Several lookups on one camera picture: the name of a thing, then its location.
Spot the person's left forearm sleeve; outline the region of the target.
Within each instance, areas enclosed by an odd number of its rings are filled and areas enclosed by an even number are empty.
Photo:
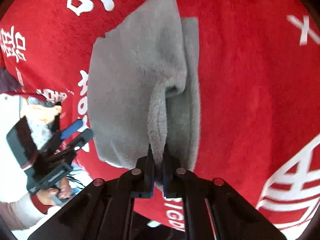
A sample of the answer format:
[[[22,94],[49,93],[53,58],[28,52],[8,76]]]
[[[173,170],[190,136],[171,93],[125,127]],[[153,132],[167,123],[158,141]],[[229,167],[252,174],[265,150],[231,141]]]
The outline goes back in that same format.
[[[25,230],[36,225],[55,205],[49,197],[48,204],[41,202],[37,195],[24,195],[15,202],[1,202],[1,217],[11,231]]]

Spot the person's left hand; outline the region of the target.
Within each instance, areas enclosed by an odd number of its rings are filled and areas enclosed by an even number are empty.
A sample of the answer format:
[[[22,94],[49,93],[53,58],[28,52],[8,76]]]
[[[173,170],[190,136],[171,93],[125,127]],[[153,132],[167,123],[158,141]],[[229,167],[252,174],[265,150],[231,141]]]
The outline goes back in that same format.
[[[57,197],[59,199],[69,198],[71,196],[71,187],[68,179],[65,177],[60,180],[59,189],[49,188],[47,190],[40,190],[36,196],[42,204],[51,206],[55,205],[53,197]]]

